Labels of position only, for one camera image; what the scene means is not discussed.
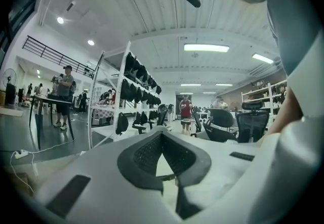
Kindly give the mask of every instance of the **man in red shirt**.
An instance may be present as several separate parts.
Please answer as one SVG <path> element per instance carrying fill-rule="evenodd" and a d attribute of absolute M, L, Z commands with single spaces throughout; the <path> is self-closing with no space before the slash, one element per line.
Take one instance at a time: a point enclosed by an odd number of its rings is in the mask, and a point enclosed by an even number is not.
<path fill-rule="evenodd" d="M 179 109 L 181 111 L 181 125 L 182 125 L 182 132 L 181 134 L 189 135 L 189 126 L 191 124 L 190 121 L 184 122 L 184 119 L 190 119 L 191 113 L 190 109 L 192 108 L 192 103 L 188 100 L 188 95 L 183 95 L 183 100 L 180 102 Z"/>

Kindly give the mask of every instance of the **round ceiling light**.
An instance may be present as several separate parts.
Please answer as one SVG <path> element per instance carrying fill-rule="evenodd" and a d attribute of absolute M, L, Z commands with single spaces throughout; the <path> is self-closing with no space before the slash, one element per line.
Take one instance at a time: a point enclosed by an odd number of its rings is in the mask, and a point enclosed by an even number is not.
<path fill-rule="evenodd" d="M 60 24 L 63 24 L 64 23 L 64 19 L 61 18 L 61 17 L 57 17 L 57 22 L 60 23 Z"/>

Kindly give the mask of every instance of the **power cord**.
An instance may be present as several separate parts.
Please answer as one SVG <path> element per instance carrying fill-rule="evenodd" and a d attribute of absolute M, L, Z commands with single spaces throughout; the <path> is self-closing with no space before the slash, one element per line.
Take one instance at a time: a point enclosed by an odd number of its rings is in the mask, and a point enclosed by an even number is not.
<path fill-rule="evenodd" d="M 53 147 L 50 147 L 50 148 L 47 148 L 47 149 L 44 149 L 44 150 L 41 150 L 41 151 L 37 151 L 37 152 L 30 152 L 30 151 L 26 151 L 27 153 L 32 154 L 31 165 L 32 165 L 32 169 L 33 169 L 33 172 L 34 172 L 34 176 L 35 176 L 35 180 L 34 180 L 33 182 L 35 182 L 35 181 L 37 180 L 37 174 L 35 173 L 35 169 L 34 169 L 34 158 L 35 158 L 35 154 L 38 154 L 38 153 L 40 153 L 40 152 L 44 152 L 44 151 L 46 151 L 46 150 L 50 150 L 50 149 L 55 148 L 55 147 L 57 147 L 57 146 L 61 146 L 61 145 L 68 144 L 68 143 L 71 143 L 71 142 L 74 142 L 74 140 L 71 140 L 71 141 L 68 141 L 68 142 L 65 142 L 65 143 L 62 143 L 62 144 L 59 144 L 59 145 L 55 145 L 55 146 L 53 146 Z M 14 156 L 14 154 L 15 154 L 16 152 L 17 152 L 17 151 L 14 151 L 14 152 L 12 153 L 11 157 L 10 157 L 10 166 L 11 166 L 11 168 L 12 168 L 12 170 L 13 170 L 15 176 L 16 176 L 20 181 L 22 181 L 25 185 L 27 185 L 27 186 L 30 188 L 30 190 L 32 191 L 32 193 L 34 194 L 34 190 L 32 189 L 32 187 L 31 187 L 29 184 L 27 184 L 24 180 L 22 180 L 22 179 L 21 179 L 21 178 L 16 174 L 16 171 L 15 171 L 13 165 L 12 165 L 12 157 Z"/>

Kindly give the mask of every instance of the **black table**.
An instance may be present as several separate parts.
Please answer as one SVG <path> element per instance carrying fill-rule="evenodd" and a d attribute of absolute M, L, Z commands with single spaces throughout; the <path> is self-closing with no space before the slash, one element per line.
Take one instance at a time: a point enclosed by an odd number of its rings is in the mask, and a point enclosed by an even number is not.
<path fill-rule="evenodd" d="M 30 126 L 32 108 L 34 106 L 35 100 L 39 101 L 38 117 L 37 117 L 37 122 L 36 122 L 38 149 L 41 149 L 41 125 L 42 125 L 41 124 L 41 117 L 42 117 L 43 103 L 47 103 L 47 104 L 50 105 L 50 108 L 51 108 L 51 112 L 50 112 L 50 114 L 51 114 L 51 125 L 53 125 L 53 116 L 52 116 L 53 104 L 68 104 L 67 121 L 68 121 L 68 124 L 69 124 L 69 129 L 70 129 L 71 136 L 72 136 L 72 138 L 74 140 L 74 135 L 73 135 L 72 126 L 71 126 L 71 120 L 70 120 L 70 105 L 72 105 L 72 102 L 63 101 L 63 100 L 49 99 L 49 98 L 47 98 L 45 96 L 42 96 L 42 95 L 34 95 L 32 97 L 31 106 L 30 106 L 29 126 Z"/>

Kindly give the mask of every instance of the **black rectangular strip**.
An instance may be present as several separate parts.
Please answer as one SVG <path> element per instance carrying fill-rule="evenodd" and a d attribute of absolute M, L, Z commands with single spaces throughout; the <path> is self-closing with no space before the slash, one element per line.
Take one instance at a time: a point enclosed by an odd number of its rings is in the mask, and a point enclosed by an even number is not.
<path fill-rule="evenodd" d="M 247 154 L 242 154 L 242 153 L 239 153 L 239 152 L 232 152 L 230 154 L 230 156 L 236 157 L 236 158 L 239 158 L 239 159 L 243 159 L 243 160 L 247 160 L 247 161 L 252 161 L 253 158 L 254 158 L 254 156 L 247 155 Z"/>
<path fill-rule="evenodd" d="M 46 208 L 61 218 L 65 218 L 89 181 L 89 177 L 76 175 L 54 197 L 54 199 L 49 202 Z"/>

